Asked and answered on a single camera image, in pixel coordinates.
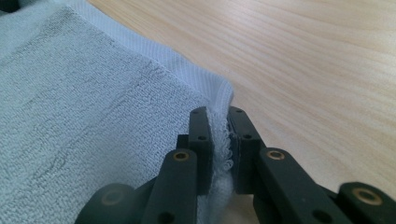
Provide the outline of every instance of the black mechanical part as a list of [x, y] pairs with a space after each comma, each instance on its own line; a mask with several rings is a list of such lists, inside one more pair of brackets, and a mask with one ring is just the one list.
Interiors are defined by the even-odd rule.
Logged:
[[231, 106], [228, 124], [233, 152], [233, 186], [238, 194], [253, 194], [254, 179], [258, 176], [254, 160], [265, 148], [259, 133], [242, 109]]
[[257, 219], [260, 223], [265, 224], [282, 223], [282, 216], [262, 180], [256, 178], [255, 184], [253, 207], [256, 211]]
[[97, 190], [78, 214], [76, 224], [138, 224], [155, 178], [138, 189], [110, 184]]
[[323, 192], [327, 195], [327, 197], [329, 197], [333, 202], [335, 202], [335, 199], [337, 198], [337, 194], [332, 192], [329, 189], [322, 187], [322, 186], [320, 186], [320, 187], [323, 190]]
[[396, 223], [396, 202], [370, 185], [343, 184], [335, 201], [354, 223]]
[[256, 165], [284, 223], [351, 223], [285, 150], [261, 150]]
[[198, 194], [207, 194], [212, 183], [213, 143], [204, 106], [190, 112], [188, 149], [194, 151], [198, 158]]
[[189, 135], [179, 134], [177, 136], [176, 148], [189, 148]]
[[141, 223], [194, 224], [196, 208], [197, 156], [192, 150], [173, 150], [165, 156]]
[[18, 0], [0, 0], [0, 11], [11, 13], [20, 8], [20, 2]]

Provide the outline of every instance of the hole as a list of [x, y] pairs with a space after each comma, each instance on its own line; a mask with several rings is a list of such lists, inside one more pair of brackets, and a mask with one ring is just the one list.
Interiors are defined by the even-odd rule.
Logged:
[[102, 204], [111, 206], [121, 202], [123, 199], [123, 193], [119, 189], [111, 189], [102, 197]]
[[158, 223], [169, 224], [175, 221], [175, 216], [171, 213], [164, 212], [158, 215]]
[[281, 153], [280, 151], [269, 151], [267, 152], [267, 157], [275, 160], [275, 161], [281, 161], [285, 159], [285, 154]]
[[175, 161], [186, 161], [189, 159], [189, 153], [187, 152], [177, 152], [174, 154]]
[[250, 134], [245, 134], [245, 135], [244, 135], [244, 138], [245, 138], [245, 139], [251, 139], [251, 135], [250, 135]]
[[352, 190], [353, 195], [358, 198], [361, 202], [370, 205], [381, 205], [382, 199], [378, 194], [372, 192], [369, 189], [357, 188]]
[[321, 210], [315, 210], [312, 215], [321, 223], [332, 223], [332, 217]]

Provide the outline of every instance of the wood grain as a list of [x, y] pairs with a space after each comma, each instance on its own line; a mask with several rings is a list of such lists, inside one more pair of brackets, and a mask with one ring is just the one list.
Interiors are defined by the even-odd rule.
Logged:
[[[230, 79], [233, 105], [267, 146], [286, 149], [320, 185], [359, 180], [396, 199], [394, 2], [90, 2]], [[234, 218], [245, 201], [233, 199], [224, 223], [257, 223], [251, 211]]]

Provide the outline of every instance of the light blue towel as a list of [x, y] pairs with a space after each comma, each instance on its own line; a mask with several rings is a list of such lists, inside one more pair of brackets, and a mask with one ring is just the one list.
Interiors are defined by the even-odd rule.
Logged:
[[139, 187], [203, 105], [215, 172], [198, 223], [216, 223], [232, 191], [230, 83], [86, 2], [22, 5], [0, 16], [0, 223], [73, 223], [104, 185]]

